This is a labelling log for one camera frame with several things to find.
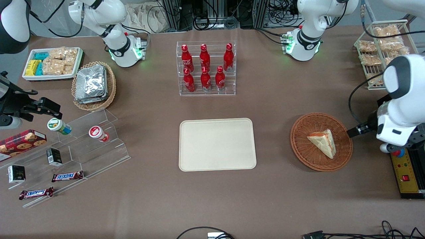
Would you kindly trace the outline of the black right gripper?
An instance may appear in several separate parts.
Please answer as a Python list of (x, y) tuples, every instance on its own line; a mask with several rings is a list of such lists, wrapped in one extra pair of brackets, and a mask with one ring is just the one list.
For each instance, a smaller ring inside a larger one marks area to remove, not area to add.
[[(30, 113), (23, 113), (23, 109), (27, 105), (31, 105), (35, 100), (30, 98), (31, 95), (37, 95), (35, 90), (23, 90), (14, 83), (11, 83), (7, 78), (8, 72), (1, 72), (1, 91), (3, 87), (4, 94), (1, 96), (1, 115), (14, 116), (26, 121), (33, 121), (34, 116)], [(36, 101), (37, 114), (50, 115), (54, 118), (62, 119), (60, 112), (61, 105), (46, 98), (41, 97)]]

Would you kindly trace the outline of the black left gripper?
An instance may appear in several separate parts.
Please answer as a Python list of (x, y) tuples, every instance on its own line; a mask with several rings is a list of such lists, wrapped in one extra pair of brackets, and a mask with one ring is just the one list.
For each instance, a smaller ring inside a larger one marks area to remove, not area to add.
[(364, 124), (358, 124), (357, 126), (347, 130), (349, 138), (354, 138), (358, 135), (369, 132), (378, 132), (378, 112), (373, 111), (369, 114), (367, 121)]

